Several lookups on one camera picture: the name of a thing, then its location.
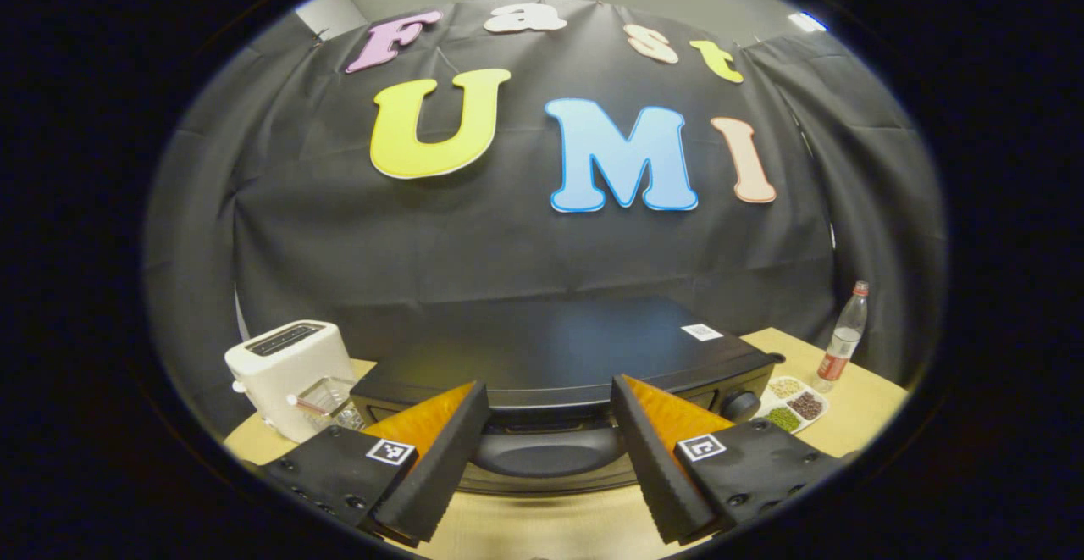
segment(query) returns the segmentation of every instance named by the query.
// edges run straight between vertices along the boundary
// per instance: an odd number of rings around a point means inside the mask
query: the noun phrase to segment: foam letter
[[[553,100],[546,103],[545,112],[560,122],[564,143],[562,185],[550,198],[559,212],[591,212],[606,204],[606,194],[592,181],[592,161],[624,208],[636,197],[646,169],[651,173],[644,193],[647,208],[696,208],[697,196],[685,173],[681,146],[685,118],[680,113],[645,106],[632,135],[625,139],[594,101]]]
[[[422,99],[437,89],[433,79],[405,81],[376,94],[369,155],[380,173],[417,179],[453,173],[486,153],[496,130],[496,89],[512,78],[503,68],[461,73],[452,83],[463,88],[463,119],[455,135],[441,143],[417,142]]]
[[[564,28],[565,21],[557,15],[557,9],[542,3],[518,3],[492,11],[491,17],[482,25],[491,32],[516,32],[519,30],[557,30]]]
[[[659,31],[638,24],[627,24],[624,31],[629,35],[629,44],[640,54],[669,64],[678,62],[678,52],[667,44],[670,41]]]
[[[715,75],[735,83],[745,81],[745,77],[741,77],[740,73],[726,64],[727,62],[734,62],[734,56],[720,50],[715,43],[711,41],[689,41],[688,44],[700,50],[700,53],[704,54],[704,62],[708,65],[709,69],[715,71]]]
[[[398,42],[400,47],[409,45],[421,35],[423,23],[433,24],[440,17],[440,12],[431,11],[370,28],[369,41],[365,41],[365,47],[361,49],[358,60],[350,63],[350,66],[346,67],[346,71],[354,73],[392,60],[399,55],[399,50],[391,49],[392,43]]]
[[[775,188],[764,177],[760,166],[760,155],[752,144],[752,127],[740,119],[730,117],[713,117],[711,126],[722,132],[726,145],[731,147],[734,167],[738,171],[738,182],[734,193],[739,200],[752,204],[766,204],[775,199]]]

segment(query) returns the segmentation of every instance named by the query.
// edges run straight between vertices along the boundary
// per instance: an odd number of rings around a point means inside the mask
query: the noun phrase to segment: black border
[[[171,393],[147,359],[137,277],[142,204],[177,117],[260,24],[304,0],[26,1],[9,42],[20,164],[5,190],[27,255],[10,268],[12,322],[30,340],[9,359],[26,504],[14,557],[341,552],[347,533],[257,485]],[[946,333],[913,401],[836,485],[719,551],[1066,554],[1055,482],[1070,474],[1056,459],[1069,406],[1038,409],[1036,395],[1076,328],[1057,304],[1073,294],[1053,275],[1075,260],[1057,244],[1073,231],[1079,141],[1057,130],[1074,90],[1043,70],[1071,49],[1053,44],[1050,12],[1074,3],[799,1],[886,77],[931,142],[952,227]]]

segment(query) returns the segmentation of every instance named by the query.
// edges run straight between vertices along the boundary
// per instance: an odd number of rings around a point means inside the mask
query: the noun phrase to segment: black appliance
[[[366,424],[472,379],[487,383],[492,414],[460,483],[477,493],[632,483],[610,413],[614,375],[743,421],[783,360],[666,298],[425,305],[382,335],[350,355],[378,362],[351,391]]]

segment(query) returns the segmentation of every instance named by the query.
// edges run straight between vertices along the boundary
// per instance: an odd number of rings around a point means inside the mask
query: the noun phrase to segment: white toaster
[[[233,390],[247,394],[264,422],[299,444],[318,430],[296,396],[322,378],[357,379],[338,327],[322,321],[294,321],[253,337],[230,348],[225,364]]]

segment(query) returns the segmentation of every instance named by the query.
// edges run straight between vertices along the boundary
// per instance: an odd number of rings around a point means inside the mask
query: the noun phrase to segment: black curtain
[[[492,9],[516,2],[553,4],[568,25],[482,28]],[[637,295],[666,295],[732,333],[775,327],[827,344],[864,278],[873,310],[856,363],[913,379],[943,286],[935,173],[891,94],[830,37],[736,50],[596,1],[433,9],[443,18],[399,57],[356,74],[343,69],[367,27],[315,45],[289,16],[241,51],[179,127],[150,210],[147,290],[164,360],[212,429],[229,432],[251,414],[222,360],[241,340],[234,286],[253,336],[317,317],[336,322],[359,351],[433,302]],[[679,63],[640,55],[625,24],[661,31]],[[698,39],[731,50],[745,82],[711,73],[688,45]],[[452,77],[480,68],[512,73],[487,154],[421,181],[372,166],[377,92],[436,79],[418,139],[441,141],[462,113]],[[658,212],[640,197],[620,208],[608,193],[598,212],[551,208],[562,142],[543,107],[558,97],[596,101],[625,135],[645,106],[681,113],[697,209]],[[773,204],[735,197],[734,162],[709,123],[719,116],[754,128]],[[606,190],[598,173],[595,184]]]

